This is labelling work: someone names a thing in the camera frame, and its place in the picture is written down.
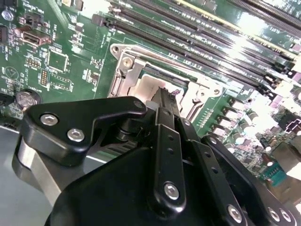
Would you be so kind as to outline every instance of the black bracket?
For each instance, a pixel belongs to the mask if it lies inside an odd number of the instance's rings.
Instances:
[[[241,207],[256,225],[294,226],[293,215],[266,189],[226,147],[212,136],[201,139],[218,159]]]
[[[120,119],[143,117],[146,111],[135,97],[36,105],[26,111],[20,134],[31,148],[62,165],[74,166],[82,163],[95,142],[94,135]],[[54,117],[43,123],[45,115]],[[71,140],[69,131],[82,140]]]

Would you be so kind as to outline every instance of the ram slot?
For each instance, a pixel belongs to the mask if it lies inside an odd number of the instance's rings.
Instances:
[[[195,39],[189,38],[186,35],[178,32],[176,30],[166,28],[166,27],[162,26],[162,24],[160,24],[154,20],[150,20],[148,17],[144,17],[141,14],[135,13],[131,10],[122,9],[121,13],[119,13],[119,16],[127,19],[128,21],[131,21],[135,25],[143,23],[143,27],[144,28],[148,27],[148,30],[152,30],[154,32],[160,31],[160,32],[162,32],[162,34],[167,36],[168,39],[174,40],[180,46],[185,46],[185,45],[187,47],[193,46],[193,51],[195,52],[194,53],[195,55],[198,55],[197,53],[202,53],[203,58],[206,58],[206,57],[211,58],[212,57],[213,61],[215,61],[217,63],[218,67],[224,67],[227,69],[232,68],[232,70],[237,71],[238,73],[242,74],[243,76],[254,78],[257,81],[260,81],[262,79],[262,77],[264,77],[266,74],[265,72],[263,72],[262,70],[260,70],[258,68],[254,68],[253,66],[248,65],[241,60],[233,59],[223,52],[216,51],[216,49],[214,49],[210,46],[207,46]]]
[[[154,45],[160,46],[161,48],[164,48],[168,52],[180,56],[180,58],[183,58],[184,60],[190,61],[196,65],[199,65],[199,67],[207,67],[212,71],[212,73],[219,73],[225,77],[233,79],[234,81],[240,82],[247,87],[252,87],[252,88],[256,89],[260,86],[260,83],[257,81],[254,81],[254,80],[251,80],[250,78],[241,76],[240,74],[237,74],[233,71],[229,71],[229,70],[221,68],[221,67],[216,67],[216,64],[214,64],[204,58],[201,58],[199,56],[191,54],[190,52],[187,52],[184,49],[174,46],[174,45],[166,42],[165,40],[162,40],[155,36],[152,36],[149,33],[141,31],[140,29],[137,29],[137,28],[135,28],[131,25],[128,25],[126,23],[123,23],[121,21],[116,20],[116,21],[112,22],[111,24],[109,24],[108,26],[110,28],[116,29],[118,31],[121,31],[124,33],[129,33],[139,39],[144,39]]]
[[[216,15],[212,15],[210,13],[205,14],[204,10],[194,6],[193,4],[186,2],[185,0],[164,0],[164,4],[168,4],[169,6],[175,8],[181,12],[193,15],[197,19],[202,18],[203,21],[208,20],[208,22],[210,22],[213,19],[214,22],[212,22],[212,23],[214,24],[214,26],[215,26],[215,24],[220,24],[221,28],[226,28],[228,31],[232,31],[232,32],[234,32],[236,34],[238,33],[240,35],[245,34],[245,32],[239,26],[237,26],[235,24],[231,24],[231,23],[225,21],[224,19],[219,18]],[[297,57],[297,55],[295,53],[290,52],[289,50],[281,47],[279,44],[274,44],[274,43],[267,41],[257,35],[254,35],[254,34],[248,34],[248,36],[249,36],[250,43],[256,45],[257,47],[260,47],[260,46],[267,47],[275,52],[280,53],[281,56],[283,56],[283,55],[289,56],[291,59],[294,59]]]
[[[191,29],[194,29],[195,31],[198,31],[201,34],[205,34],[210,36],[211,38],[214,38],[220,42],[223,42],[226,45],[229,45],[230,47],[235,46],[236,42],[233,39],[230,39],[224,35],[220,35],[206,27],[200,26],[200,24],[189,20],[179,14],[176,14],[172,11],[166,10],[166,8],[156,5],[155,3],[152,3],[149,0],[126,0],[126,3],[139,7],[145,11],[151,10],[152,13],[157,13],[158,16],[165,16],[166,18],[170,18],[174,21],[176,21],[178,24],[184,25],[186,27],[189,27]],[[212,27],[223,31],[225,33],[229,33],[233,36],[236,36],[237,38],[243,37],[242,34],[237,33],[236,31],[233,31],[229,28],[226,28],[222,25],[219,25],[217,23],[214,23],[213,21],[208,21],[202,18],[201,14],[198,14],[197,12],[194,12],[188,8],[179,6],[178,4],[175,4],[172,2],[172,0],[167,0],[168,4],[171,5],[173,8],[182,11],[186,14],[193,15],[194,17],[198,18],[199,20],[203,21],[206,24],[211,25]],[[270,46],[264,46],[252,39],[247,39],[245,46],[242,48],[242,51],[249,56],[255,57],[258,60],[261,60],[265,63],[274,63],[277,59],[282,63],[286,62],[286,59],[283,59],[280,55],[281,52],[278,49],[272,48]]]
[[[274,16],[274,17],[284,21],[285,23],[301,30],[301,21],[298,20],[297,18],[285,13],[284,11],[282,11],[278,8],[275,8],[262,0],[244,0],[244,1],[247,2],[249,5],[255,6],[255,7],[265,11],[266,13],[270,14],[271,16]]]

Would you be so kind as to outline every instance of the green circuit board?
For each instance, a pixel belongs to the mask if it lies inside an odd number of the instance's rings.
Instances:
[[[221,86],[219,96],[209,97],[193,120],[199,136],[214,133],[219,117],[233,98],[244,105],[244,109],[238,110],[238,118],[218,138],[225,144],[233,144],[234,155],[257,177],[269,178],[266,176],[269,169],[261,159],[262,150],[255,151],[255,146],[260,146],[258,139],[277,137],[279,144],[289,142],[296,135],[282,130],[261,130],[252,137],[239,128],[253,106],[262,104],[257,99],[261,99],[258,98],[262,94],[260,87],[270,86],[266,75],[279,78],[295,63],[294,58],[301,50],[301,36],[274,26],[230,0],[185,1],[188,4],[174,0],[13,2],[2,7],[6,14],[0,16],[0,40],[5,38],[0,41],[2,94],[16,96],[20,91],[30,89],[43,103],[106,98],[119,61],[110,51],[111,45],[137,45],[180,63]],[[299,18],[298,8],[291,2],[285,12]],[[252,32],[250,21],[253,21]],[[162,62],[158,65],[171,70]],[[194,82],[200,79],[180,70],[173,70],[173,73]],[[144,74],[168,80],[149,70],[143,71],[140,78]],[[187,86],[174,84],[187,92]],[[292,90],[297,89],[298,85],[294,84]],[[267,96],[263,107],[271,102],[273,100]],[[300,113],[298,106],[296,100],[295,114]],[[2,106],[1,114],[22,119],[24,110],[16,100]],[[279,104],[267,115],[277,122],[286,111],[282,111]],[[250,140],[248,145],[235,143],[232,137],[237,132]],[[277,181],[284,178],[285,174],[281,174]]]

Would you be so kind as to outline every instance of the mounting hole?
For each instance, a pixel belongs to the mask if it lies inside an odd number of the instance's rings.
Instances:
[[[218,173],[218,170],[216,168],[212,167],[211,169],[212,169],[213,173]]]
[[[170,154],[174,154],[174,151],[173,151],[172,148],[168,148],[167,151],[168,151],[168,153],[170,153]]]
[[[211,155],[210,155],[208,152],[205,152],[205,155],[206,155],[208,158],[211,158]]]
[[[117,46],[113,48],[113,53],[119,53],[119,48]]]
[[[252,99],[252,98],[248,98],[248,99],[246,100],[246,102],[250,104],[250,103],[253,102],[253,99]]]

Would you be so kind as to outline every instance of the gray metal surface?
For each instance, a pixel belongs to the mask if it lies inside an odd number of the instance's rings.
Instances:
[[[18,134],[0,129],[0,225],[41,226],[51,206],[41,192],[21,181],[11,167]]]

